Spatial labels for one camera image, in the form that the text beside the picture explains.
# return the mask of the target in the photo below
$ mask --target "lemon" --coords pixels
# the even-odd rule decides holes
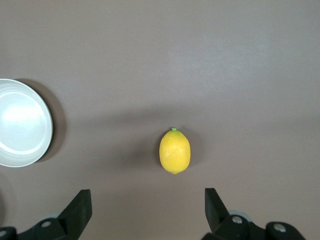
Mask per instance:
[[[181,173],[190,163],[190,143],[182,132],[173,127],[160,142],[159,156],[165,170],[172,174]]]

